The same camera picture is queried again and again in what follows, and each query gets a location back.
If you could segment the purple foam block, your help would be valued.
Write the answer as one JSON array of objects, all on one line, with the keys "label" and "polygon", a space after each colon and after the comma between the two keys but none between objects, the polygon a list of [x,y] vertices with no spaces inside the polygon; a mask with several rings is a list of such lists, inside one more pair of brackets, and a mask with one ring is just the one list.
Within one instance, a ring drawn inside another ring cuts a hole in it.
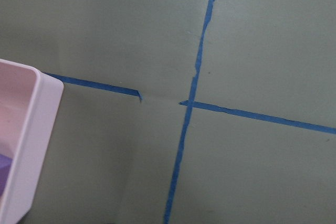
[{"label": "purple foam block", "polygon": [[0,195],[4,193],[9,171],[12,165],[12,159],[5,155],[0,156]]}]

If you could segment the pink plastic bin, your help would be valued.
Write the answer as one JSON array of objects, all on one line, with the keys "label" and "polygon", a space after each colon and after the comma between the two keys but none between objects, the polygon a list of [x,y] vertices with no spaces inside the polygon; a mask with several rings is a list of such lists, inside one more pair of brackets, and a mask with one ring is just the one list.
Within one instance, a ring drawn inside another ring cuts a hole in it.
[{"label": "pink plastic bin", "polygon": [[1,154],[12,159],[1,196],[1,223],[18,223],[33,203],[63,83],[1,60]]}]

